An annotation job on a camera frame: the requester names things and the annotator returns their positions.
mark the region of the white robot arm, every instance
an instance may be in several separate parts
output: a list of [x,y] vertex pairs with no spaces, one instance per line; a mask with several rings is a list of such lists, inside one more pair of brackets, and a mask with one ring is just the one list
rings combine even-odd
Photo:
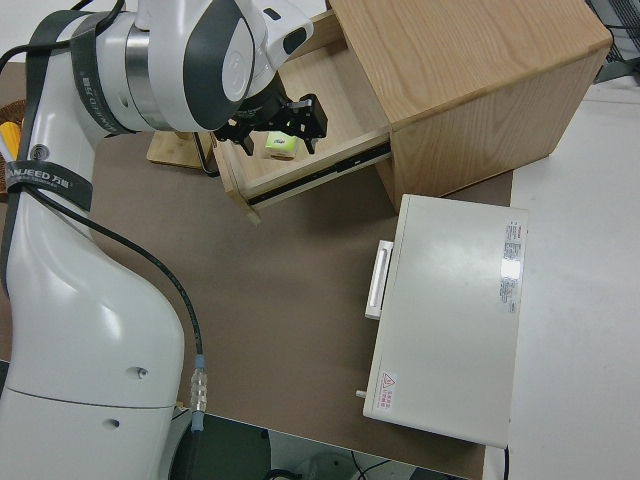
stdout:
[[[90,208],[97,143],[215,130],[251,152],[252,130],[284,130],[312,152],[326,134],[315,96],[292,102],[276,73],[313,31],[286,0],[141,0],[137,14],[122,3],[111,14],[52,14],[27,56],[23,137],[6,169],[1,265],[13,347],[1,479],[166,478],[183,331],[163,295],[77,221]],[[196,424],[206,401],[198,350]]]

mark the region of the yellow object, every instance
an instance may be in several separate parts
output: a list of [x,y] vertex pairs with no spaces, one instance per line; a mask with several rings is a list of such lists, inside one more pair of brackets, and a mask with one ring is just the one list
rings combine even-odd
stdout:
[[4,139],[4,143],[9,149],[9,153],[13,155],[13,158],[18,158],[18,147],[20,146],[20,127],[13,122],[4,122],[0,125],[0,134]]

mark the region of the white box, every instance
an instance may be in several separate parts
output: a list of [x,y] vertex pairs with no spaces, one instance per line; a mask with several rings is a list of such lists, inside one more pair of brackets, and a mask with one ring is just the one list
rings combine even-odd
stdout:
[[403,196],[365,416],[506,447],[527,219]]

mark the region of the open drawer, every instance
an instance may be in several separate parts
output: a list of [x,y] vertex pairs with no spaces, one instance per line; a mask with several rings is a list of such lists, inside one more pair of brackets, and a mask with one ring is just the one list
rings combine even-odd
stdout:
[[295,159],[274,159],[266,132],[252,132],[251,157],[231,142],[213,143],[225,191],[255,222],[262,207],[391,156],[386,116],[334,13],[313,20],[314,36],[279,72],[292,100],[314,93],[327,114],[316,153],[300,142]]

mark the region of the warning label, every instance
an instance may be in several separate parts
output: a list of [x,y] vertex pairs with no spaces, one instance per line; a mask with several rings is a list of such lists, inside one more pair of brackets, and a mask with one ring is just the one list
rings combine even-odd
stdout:
[[391,372],[381,372],[376,390],[375,407],[378,410],[389,411],[393,407],[393,395],[398,376]]

